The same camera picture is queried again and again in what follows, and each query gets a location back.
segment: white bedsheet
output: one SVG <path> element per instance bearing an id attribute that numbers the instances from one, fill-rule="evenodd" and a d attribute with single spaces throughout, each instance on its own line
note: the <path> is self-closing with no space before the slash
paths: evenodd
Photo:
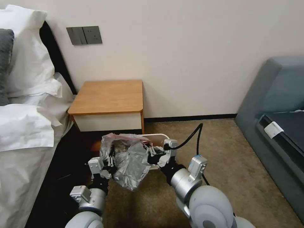
<path id="1" fill-rule="evenodd" d="M 11 103 L 42 106 L 55 115 L 62 125 L 53 127 L 53 147 L 0 152 L 1 228 L 23 228 L 25 226 L 56 147 L 62 136 L 72 126 L 68 120 L 67 109 L 74 96 L 61 75 L 57 80 L 62 83 L 63 87 L 61 98 L 43 94 L 10 99 Z"/>
<path id="2" fill-rule="evenodd" d="M 0 152 L 54 146 L 54 127 L 62 125 L 45 108 L 28 104 L 0 106 Z"/>

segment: trash bag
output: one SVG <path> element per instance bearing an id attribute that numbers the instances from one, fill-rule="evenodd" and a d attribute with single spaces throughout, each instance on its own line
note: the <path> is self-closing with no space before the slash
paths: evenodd
<path id="1" fill-rule="evenodd" d="M 111 146 L 114 145 L 117 167 L 113 175 L 115 182 L 131 191 L 136 190 L 151 168 L 147 162 L 147 151 L 142 146 L 149 142 L 149 139 L 134 134 L 110 133 L 102 137 L 99 152 L 103 160 L 109 157 Z"/>

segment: metal bracket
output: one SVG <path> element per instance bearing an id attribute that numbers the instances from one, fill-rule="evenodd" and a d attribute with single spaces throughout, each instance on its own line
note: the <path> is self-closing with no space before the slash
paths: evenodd
<path id="1" fill-rule="evenodd" d="M 87 186 L 75 186 L 73 187 L 70 196 L 79 204 L 81 201 L 90 201 L 91 191 L 87 188 Z"/>
<path id="2" fill-rule="evenodd" d="M 88 161 L 90 170 L 92 174 L 99 174 L 104 167 L 104 163 L 101 157 L 94 157 Z"/>
<path id="3" fill-rule="evenodd" d="M 164 140 L 164 148 L 165 148 L 165 144 L 168 144 L 169 147 L 171 147 L 171 148 L 178 146 L 177 140 L 175 140 L 175 139 L 165 139 Z M 175 159 L 177 150 L 169 149 L 169 150 L 165 150 L 165 153 L 170 155 L 170 157 L 174 157 L 174 159 Z"/>
<path id="4" fill-rule="evenodd" d="M 196 155 L 191 159 L 188 171 L 190 172 L 189 177 L 193 180 L 200 179 L 207 165 L 207 159 L 201 155 Z"/>

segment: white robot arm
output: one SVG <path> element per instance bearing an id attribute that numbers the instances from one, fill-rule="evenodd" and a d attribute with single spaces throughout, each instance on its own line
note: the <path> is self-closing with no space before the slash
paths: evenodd
<path id="1" fill-rule="evenodd" d="M 223 192 L 212 186 L 202 186 L 207 160 L 201 155 L 192 158 L 186 169 L 176 163 L 177 141 L 166 139 L 164 152 L 149 155 L 150 164 L 162 165 L 160 170 L 176 193 L 176 203 L 193 228 L 254 228 L 247 220 L 234 216 L 232 206 Z"/>
<path id="2" fill-rule="evenodd" d="M 159 153 L 150 150 L 148 163 L 159 164 L 167 183 L 175 190 L 177 205 L 189 219 L 192 228 L 254 228 L 249 221 L 233 214 L 232 206 L 223 192 L 212 186 L 202 186 L 207 160 L 201 155 L 194 156 L 186 169 L 175 161 L 176 150 L 172 148 L 176 146 L 176 140 L 166 139 Z M 79 203 L 81 212 L 68 222 L 66 228 L 103 228 L 101 216 L 111 177 L 108 174 L 113 173 L 111 169 L 105 172 L 109 166 L 110 162 L 104 166 L 100 157 L 89 161 L 93 184 L 89 188 L 75 186 L 71 191 L 70 196 Z"/>

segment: carpet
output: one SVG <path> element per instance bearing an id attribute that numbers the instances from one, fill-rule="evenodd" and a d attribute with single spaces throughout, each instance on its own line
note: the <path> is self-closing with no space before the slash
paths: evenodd
<path id="1" fill-rule="evenodd" d="M 223 191 L 236 215 L 255 227 L 304 227 L 233 119 L 145 124 L 146 134 L 163 133 L 183 142 L 203 122 L 199 152 L 208 160 L 205 176 Z M 177 162 L 188 167 L 196 137 L 178 150 Z M 175 202 L 175 192 L 159 170 L 151 170 L 135 192 L 113 180 L 106 198 L 104 227 L 190 227 Z"/>

